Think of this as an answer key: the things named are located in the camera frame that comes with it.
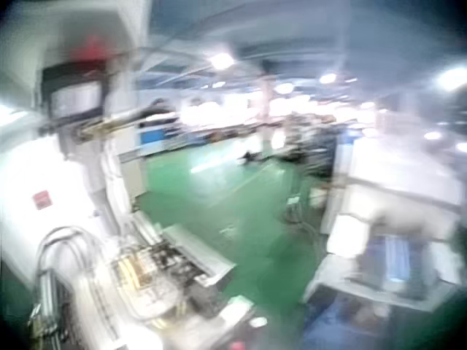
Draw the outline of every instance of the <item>monitor screen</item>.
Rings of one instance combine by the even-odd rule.
[[[54,118],[84,114],[101,105],[101,84],[84,82],[55,91],[51,98],[51,112]]]

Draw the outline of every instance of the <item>fluorescent light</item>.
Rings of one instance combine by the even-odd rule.
[[[214,89],[217,89],[217,88],[221,88],[224,85],[225,85],[225,82],[215,82],[214,84],[212,84],[212,87]]]
[[[438,78],[439,85],[448,92],[454,91],[467,83],[467,69],[456,68],[444,72]]]
[[[374,102],[363,102],[361,107],[363,109],[370,109],[374,107]]]
[[[281,95],[285,95],[287,93],[291,93],[293,91],[293,84],[286,82],[285,84],[280,84],[276,86],[276,92],[280,93]]]
[[[457,151],[467,152],[467,142],[460,142],[455,145]]]
[[[211,57],[211,63],[219,71],[227,69],[234,64],[234,59],[228,53],[218,53]]]
[[[337,76],[334,73],[325,74],[320,78],[321,84],[331,84],[336,81]]]
[[[439,140],[442,135],[438,131],[431,131],[429,133],[426,133],[423,137],[427,140]]]

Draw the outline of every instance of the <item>bright light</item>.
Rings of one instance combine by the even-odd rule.
[[[234,64],[234,59],[228,53],[218,53],[211,57],[211,63],[219,71],[227,69]]]
[[[334,220],[327,249],[341,257],[356,257],[365,251],[369,225],[350,215],[339,214]]]
[[[225,82],[215,82],[214,84],[212,84],[212,87],[214,89],[217,89],[217,88],[221,88],[224,85],[225,85]]]
[[[263,97],[262,91],[253,91],[252,93],[248,93],[248,98],[252,100],[259,100],[261,97]]]
[[[293,91],[293,84],[286,82],[285,84],[280,84],[276,86],[276,92],[280,93],[281,95],[285,95],[287,93],[291,93]]]
[[[460,142],[455,145],[457,151],[467,152],[467,142]]]
[[[374,102],[363,102],[361,107],[363,109],[370,109],[374,107]]]
[[[361,122],[356,122],[354,124],[349,125],[349,129],[364,129],[366,127],[365,124],[362,124]]]
[[[14,109],[0,105],[0,126],[13,123],[27,114],[26,111],[14,112]]]
[[[274,132],[274,135],[271,139],[272,149],[283,148],[285,145],[285,134],[283,130],[277,130]]]
[[[336,81],[337,76],[334,73],[325,74],[320,78],[321,84],[331,84]]]
[[[246,95],[233,93],[226,95],[224,98],[224,110],[225,112],[235,118],[245,119],[245,112],[248,108],[248,98]]]
[[[456,68],[444,72],[438,78],[439,85],[450,92],[467,83],[467,69]]]
[[[289,99],[289,105],[294,112],[305,114],[309,109],[308,101],[308,95],[298,95]]]
[[[362,130],[362,133],[363,133],[363,135],[365,135],[366,137],[375,137],[376,135],[378,135],[377,130],[374,129],[374,128],[363,129],[363,130]]]
[[[227,306],[219,313],[219,316],[230,326],[237,324],[252,308],[252,303],[244,297],[233,297]]]
[[[260,328],[266,326],[268,324],[268,320],[266,317],[255,317],[254,319],[251,319],[249,323],[253,328]]]
[[[145,326],[127,327],[125,338],[128,350],[163,350],[161,338]]]
[[[271,117],[281,117],[292,112],[290,104],[285,98],[275,98],[269,104],[269,115]]]
[[[357,121],[359,123],[374,123],[374,120],[375,120],[375,115],[374,115],[374,112],[371,111],[371,110],[367,110],[367,111],[359,111],[357,113]]]
[[[340,107],[334,111],[334,117],[338,123],[345,123],[356,118],[356,112],[352,107]]]
[[[438,131],[431,131],[430,133],[426,133],[424,137],[427,140],[439,140],[442,135]]]
[[[166,118],[171,118],[174,115],[175,115],[175,112],[153,114],[153,115],[150,115],[149,117],[146,117],[146,121],[147,122],[153,122],[154,120],[163,120],[163,119],[166,119]]]

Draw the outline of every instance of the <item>factory aisle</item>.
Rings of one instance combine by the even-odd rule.
[[[292,166],[275,160],[239,165],[244,151],[257,146],[249,137],[148,158],[149,192],[140,204],[153,222],[180,223],[234,261],[225,293],[253,300],[290,345],[301,331],[298,300],[315,262],[306,237],[290,232],[281,218]]]

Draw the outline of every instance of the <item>machine part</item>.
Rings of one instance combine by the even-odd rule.
[[[162,242],[160,236],[162,228],[160,225],[151,225],[146,215],[138,210],[131,214],[137,233],[142,237],[143,242],[148,246],[155,246]]]
[[[235,264],[209,248],[179,225],[165,228],[162,236],[207,275],[200,282],[201,284],[206,287],[215,285],[219,290],[226,287]]]
[[[42,71],[41,93],[53,127],[100,118],[109,93],[107,60],[48,67]]]
[[[130,314],[140,320],[163,316],[182,302],[182,290],[153,261],[148,249],[112,263],[117,291]]]

